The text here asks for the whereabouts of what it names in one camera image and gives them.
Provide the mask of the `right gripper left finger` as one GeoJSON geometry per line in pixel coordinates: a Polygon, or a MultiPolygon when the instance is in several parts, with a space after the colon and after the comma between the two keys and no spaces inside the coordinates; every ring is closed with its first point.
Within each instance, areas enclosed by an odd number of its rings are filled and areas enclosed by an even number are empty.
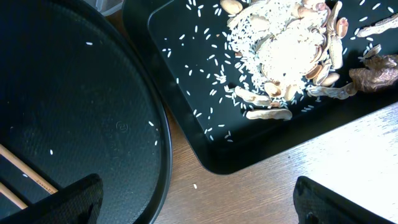
{"type": "Polygon", "coordinates": [[[1,224],[96,224],[103,181],[90,174],[41,201],[1,220],[1,224]]]}

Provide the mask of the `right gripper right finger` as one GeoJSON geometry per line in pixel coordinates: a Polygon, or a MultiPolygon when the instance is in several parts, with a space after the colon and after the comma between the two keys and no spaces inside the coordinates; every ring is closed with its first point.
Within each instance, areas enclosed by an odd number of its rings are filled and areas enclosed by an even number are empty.
{"type": "Polygon", "coordinates": [[[293,201],[299,224],[393,224],[306,176],[298,177],[293,201]]]}

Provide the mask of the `rice and peanut shell scraps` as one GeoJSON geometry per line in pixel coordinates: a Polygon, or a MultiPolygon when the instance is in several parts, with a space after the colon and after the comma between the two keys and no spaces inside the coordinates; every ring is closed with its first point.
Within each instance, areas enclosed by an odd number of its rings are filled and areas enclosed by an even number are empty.
{"type": "Polygon", "coordinates": [[[299,94],[345,100],[397,82],[396,1],[218,1],[252,86],[248,120],[289,121],[299,94]]]}

